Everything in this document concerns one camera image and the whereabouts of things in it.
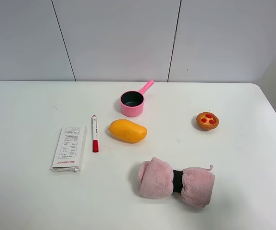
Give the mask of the toy fruit tart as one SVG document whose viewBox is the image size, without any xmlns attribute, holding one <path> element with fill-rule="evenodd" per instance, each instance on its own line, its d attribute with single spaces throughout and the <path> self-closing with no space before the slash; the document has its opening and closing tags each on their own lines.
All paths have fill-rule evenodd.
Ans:
<svg viewBox="0 0 276 230">
<path fill-rule="evenodd" d="M 196 122 L 198 126 L 206 131 L 213 130 L 219 125 L 217 116 L 210 112 L 202 112 L 197 115 Z"/>
</svg>

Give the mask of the pink toy saucepan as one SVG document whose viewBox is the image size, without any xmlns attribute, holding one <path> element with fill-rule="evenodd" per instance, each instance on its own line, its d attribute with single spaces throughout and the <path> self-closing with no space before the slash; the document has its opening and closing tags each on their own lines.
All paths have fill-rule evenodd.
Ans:
<svg viewBox="0 0 276 230">
<path fill-rule="evenodd" d="M 144 110 L 144 93 L 153 86 L 154 81 L 148 81 L 139 91 L 127 91 L 120 96 L 121 111 L 127 117 L 137 117 Z"/>
</svg>

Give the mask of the yellow mango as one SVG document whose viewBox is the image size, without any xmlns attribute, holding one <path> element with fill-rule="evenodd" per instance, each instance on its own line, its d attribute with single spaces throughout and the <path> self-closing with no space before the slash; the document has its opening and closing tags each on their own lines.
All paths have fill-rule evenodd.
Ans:
<svg viewBox="0 0 276 230">
<path fill-rule="evenodd" d="M 138 143 L 147 136 L 147 129 L 127 119 L 113 121 L 109 128 L 110 134 L 121 141 Z"/>
</svg>

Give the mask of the red white marker pen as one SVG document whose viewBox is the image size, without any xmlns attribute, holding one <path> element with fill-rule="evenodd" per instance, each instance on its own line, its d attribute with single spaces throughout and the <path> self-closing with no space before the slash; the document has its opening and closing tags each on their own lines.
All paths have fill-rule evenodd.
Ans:
<svg viewBox="0 0 276 230">
<path fill-rule="evenodd" d="M 91 118 L 92 121 L 92 150 L 93 152 L 99 152 L 99 142 L 98 142 L 98 123 L 97 117 L 94 115 Z"/>
</svg>

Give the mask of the rolled pink towel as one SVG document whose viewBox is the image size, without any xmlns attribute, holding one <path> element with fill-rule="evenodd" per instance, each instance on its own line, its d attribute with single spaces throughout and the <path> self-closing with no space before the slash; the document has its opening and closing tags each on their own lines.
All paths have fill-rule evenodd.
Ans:
<svg viewBox="0 0 276 230">
<path fill-rule="evenodd" d="M 184 202 L 197 208 L 210 203 L 215 175 L 208 169 L 189 167 L 174 170 L 167 163 L 153 157 L 144 161 L 138 172 L 139 194 L 149 199 L 163 199 L 179 193 Z"/>
</svg>

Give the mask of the white paper box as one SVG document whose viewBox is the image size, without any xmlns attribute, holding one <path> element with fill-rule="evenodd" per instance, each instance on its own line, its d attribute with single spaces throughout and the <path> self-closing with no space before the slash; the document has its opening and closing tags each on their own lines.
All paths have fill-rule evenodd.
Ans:
<svg viewBox="0 0 276 230">
<path fill-rule="evenodd" d="M 85 152 L 86 136 L 85 125 L 62 127 L 51 170 L 54 172 L 80 171 Z"/>
</svg>

